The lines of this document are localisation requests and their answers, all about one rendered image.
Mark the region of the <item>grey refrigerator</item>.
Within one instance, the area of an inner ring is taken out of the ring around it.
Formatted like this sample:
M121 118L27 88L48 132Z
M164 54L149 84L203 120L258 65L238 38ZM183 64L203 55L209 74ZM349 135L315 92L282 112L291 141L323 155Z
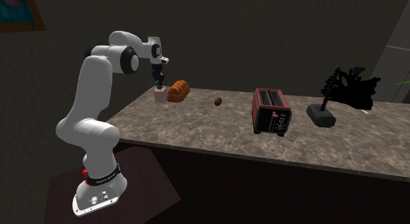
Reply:
M410 0L375 67L377 83L373 100L406 103L410 98Z

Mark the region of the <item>pale pink cube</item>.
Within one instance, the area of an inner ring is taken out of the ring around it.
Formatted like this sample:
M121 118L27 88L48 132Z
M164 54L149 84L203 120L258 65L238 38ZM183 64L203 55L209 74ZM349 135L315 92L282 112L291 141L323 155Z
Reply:
M168 99L168 89L163 86L161 89L155 88L154 91L154 99L157 103L165 103Z

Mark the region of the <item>framed wall picture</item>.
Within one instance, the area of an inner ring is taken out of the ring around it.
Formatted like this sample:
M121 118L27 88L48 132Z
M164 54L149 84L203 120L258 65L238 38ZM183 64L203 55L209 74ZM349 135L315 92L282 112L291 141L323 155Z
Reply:
M0 0L0 33L45 30L34 0Z

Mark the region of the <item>red and black toaster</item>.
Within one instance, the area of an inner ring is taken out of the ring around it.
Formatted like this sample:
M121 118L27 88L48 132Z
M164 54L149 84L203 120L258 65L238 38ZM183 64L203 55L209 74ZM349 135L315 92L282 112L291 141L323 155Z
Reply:
M292 112L280 89L256 88L252 99L252 123L255 134L275 133L284 137Z

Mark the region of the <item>grey stand with black spiral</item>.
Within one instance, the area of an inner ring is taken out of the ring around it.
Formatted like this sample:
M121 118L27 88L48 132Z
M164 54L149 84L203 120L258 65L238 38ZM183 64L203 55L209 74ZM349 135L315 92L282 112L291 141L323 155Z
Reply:
M325 86L325 98L323 99L322 104L311 104L307 107L306 112L317 127L330 128L336 123L336 118L326 109L326 105L329 101L331 91L334 88L335 79L337 78L340 69L341 67L337 66L333 75L331 75L327 81Z

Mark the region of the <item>brown bread loaf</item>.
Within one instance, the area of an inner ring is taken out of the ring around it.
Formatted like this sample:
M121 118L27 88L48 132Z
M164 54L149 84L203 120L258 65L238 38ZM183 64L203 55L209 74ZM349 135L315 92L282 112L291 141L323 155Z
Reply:
M185 80L176 81L168 89L168 102L182 102L190 92L190 87Z

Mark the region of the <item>dark robot stand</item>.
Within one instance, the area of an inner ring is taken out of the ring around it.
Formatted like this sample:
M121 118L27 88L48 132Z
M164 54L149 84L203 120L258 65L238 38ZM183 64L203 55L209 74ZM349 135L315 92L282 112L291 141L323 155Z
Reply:
M72 201L83 167L50 179L44 224L143 224L180 200L152 151L131 147L115 154L127 179L117 203L78 217Z

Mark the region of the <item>black jagged object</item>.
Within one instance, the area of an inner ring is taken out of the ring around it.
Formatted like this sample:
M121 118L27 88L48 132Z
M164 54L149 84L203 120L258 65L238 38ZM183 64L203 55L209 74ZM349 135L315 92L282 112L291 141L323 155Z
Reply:
M360 73L364 70L365 67L353 67L346 73L337 66L333 75L325 81L321 93L329 101L346 104L358 110L371 110L372 96L376 93L375 88L381 78L362 80Z

